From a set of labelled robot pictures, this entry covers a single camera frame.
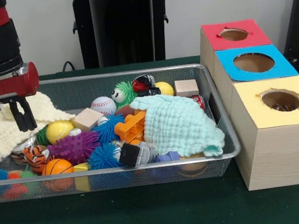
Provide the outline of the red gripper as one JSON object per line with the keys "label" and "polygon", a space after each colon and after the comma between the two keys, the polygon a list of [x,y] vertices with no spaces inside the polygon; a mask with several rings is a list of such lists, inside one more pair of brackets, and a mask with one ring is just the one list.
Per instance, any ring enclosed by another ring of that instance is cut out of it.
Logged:
{"label": "red gripper", "polygon": [[[9,102],[10,111],[17,123],[19,130],[26,132],[37,128],[32,110],[26,101],[27,96],[32,96],[39,88],[39,74],[33,62],[23,64],[20,69],[0,76],[0,100],[13,98]],[[23,108],[20,112],[17,104]]]}

